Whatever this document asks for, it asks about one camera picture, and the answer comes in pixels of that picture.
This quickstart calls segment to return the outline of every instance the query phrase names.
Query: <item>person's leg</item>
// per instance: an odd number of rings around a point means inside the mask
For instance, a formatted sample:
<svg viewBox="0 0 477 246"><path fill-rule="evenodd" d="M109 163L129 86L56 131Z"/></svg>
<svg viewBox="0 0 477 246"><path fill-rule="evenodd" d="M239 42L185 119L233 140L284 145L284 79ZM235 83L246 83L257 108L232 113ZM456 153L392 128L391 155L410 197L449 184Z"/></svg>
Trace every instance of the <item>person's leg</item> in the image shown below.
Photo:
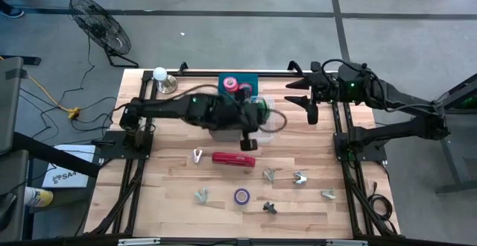
<svg viewBox="0 0 477 246"><path fill-rule="evenodd" d="M23 10L12 7L9 4L5 3L3 0L0 0L0 14L7 16L11 19L19 18L25 14Z"/></svg>
<svg viewBox="0 0 477 246"><path fill-rule="evenodd" d="M9 4L5 3L3 0L0 0L0 14L7 16L9 18L15 19L23 16L25 14L22 10L14 8Z"/></svg>

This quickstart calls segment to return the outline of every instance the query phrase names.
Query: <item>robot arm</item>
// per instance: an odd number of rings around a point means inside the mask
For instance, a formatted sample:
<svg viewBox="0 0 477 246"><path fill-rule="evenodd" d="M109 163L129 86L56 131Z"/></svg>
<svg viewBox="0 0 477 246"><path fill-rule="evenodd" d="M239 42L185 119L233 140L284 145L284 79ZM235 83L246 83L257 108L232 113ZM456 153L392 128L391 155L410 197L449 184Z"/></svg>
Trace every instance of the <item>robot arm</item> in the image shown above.
<svg viewBox="0 0 477 246"><path fill-rule="evenodd" d="M142 100L133 98L126 105L119 126L128 133L140 129L141 117L182 119L208 130L241 130L243 151L256 150L256 140L248 134L266 123L268 111L260 103L227 100L222 95L187 94L177 99Z"/></svg>
<svg viewBox="0 0 477 246"><path fill-rule="evenodd" d="M369 130L363 127L351 128L345 143L353 150L360 151L371 142L385 139L405 136L442 139L449 135L438 104L398 91L393 85L378 79L366 64L343 63L338 75L330 75L323 71L318 62L313 62L311 74L287 85L291 89L311 89L310 99L307 96L285 97L306 110L309 124L318 123L317 104L322 101L350 102L356 105L364 102L374 109L388 112L400 110L416 118L409 122Z"/></svg>

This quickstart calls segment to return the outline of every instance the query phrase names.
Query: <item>wooden tabletop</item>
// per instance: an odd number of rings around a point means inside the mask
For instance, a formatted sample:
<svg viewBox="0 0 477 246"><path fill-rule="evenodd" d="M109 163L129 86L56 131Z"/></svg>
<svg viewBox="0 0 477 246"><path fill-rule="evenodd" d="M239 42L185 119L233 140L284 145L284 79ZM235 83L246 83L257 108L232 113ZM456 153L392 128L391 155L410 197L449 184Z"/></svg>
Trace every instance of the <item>wooden tabletop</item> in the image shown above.
<svg viewBox="0 0 477 246"><path fill-rule="evenodd" d="M127 103L139 94L144 70L127 69L119 89L116 106ZM134 236L169 237L248 237L248 238L352 238L343 172L335 159L332 134L335 132L331 107L319 105L319 122L306 123L306 113L296 104L286 101L286 95L309 94L304 90L286 89L297 78L260 78L259 94L274 98L275 108L288 118L287 127L275 133L267 145L247 154L256 158L255 168L212 164L213 152L239 152L237 142L215 142L207 130L187 125L176 119L154 119L157 129L151 158L146 162ZM214 83L217 78L177 78L174 94L193 86ZM199 89L214 92L214 89ZM355 125L374 127L370 108L351 108ZM122 110L114 113L115 124ZM344 131L346 123L342 121ZM192 161L192 150L203 150L199 164ZM262 172L276 169L271 184ZM113 160L101 169L86 221L85 231L98 226L119 195L124 160ZM294 184L294 172L302 171L308 180ZM373 182L377 193L392 202L386 173L375 163L363 163L364 180L370 193ZM199 204L196 191L207 187L208 202ZM246 188L250 202L240 206L233 200L235 190ZM335 188L336 199L321 195L323 189ZM266 201L275 204L278 214L262 210ZM127 223L126 204L122 228ZM360 227L364 230L362 210L358 210ZM394 212L392 222L399 229Z"/></svg>

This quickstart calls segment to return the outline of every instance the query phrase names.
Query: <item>white paper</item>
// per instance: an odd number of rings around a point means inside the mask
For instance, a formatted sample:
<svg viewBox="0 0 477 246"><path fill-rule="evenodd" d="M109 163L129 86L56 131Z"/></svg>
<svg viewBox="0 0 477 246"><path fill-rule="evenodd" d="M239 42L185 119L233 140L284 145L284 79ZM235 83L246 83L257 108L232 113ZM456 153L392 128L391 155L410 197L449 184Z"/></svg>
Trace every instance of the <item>white paper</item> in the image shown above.
<svg viewBox="0 0 477 246"><path fill-rule="evenodd" d="M95 153L94 145L56 145L56 149L65 151L72 154L82 160L92 162ZM56 169L53 169L45 174L43 181L43 188L80 188L86 187L88 183L88 176L78 173L76 171L70 171L66 168L56 165Z"/></svg>

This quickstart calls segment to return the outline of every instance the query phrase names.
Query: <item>pink tape roll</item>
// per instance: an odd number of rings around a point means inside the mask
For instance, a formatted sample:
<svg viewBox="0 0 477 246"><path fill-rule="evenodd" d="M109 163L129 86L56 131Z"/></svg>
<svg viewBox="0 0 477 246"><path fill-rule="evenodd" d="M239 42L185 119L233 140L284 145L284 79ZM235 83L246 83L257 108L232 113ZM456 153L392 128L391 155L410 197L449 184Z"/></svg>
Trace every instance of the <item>pink tape roll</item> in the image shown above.
<svg viewBox="0 0 477 246"><path fill-rule="evenodd" d="M228 92L235 92L239 88L236 78L228 77L224 79L224 88Z"/></svg>
<svg viewBox="0 0 477 246"><path fill-rule="evenodd" d="M241 83L240 86L238 86L239 89L248 89L250 93L252 93L252 85L249 83Z"/></svg>

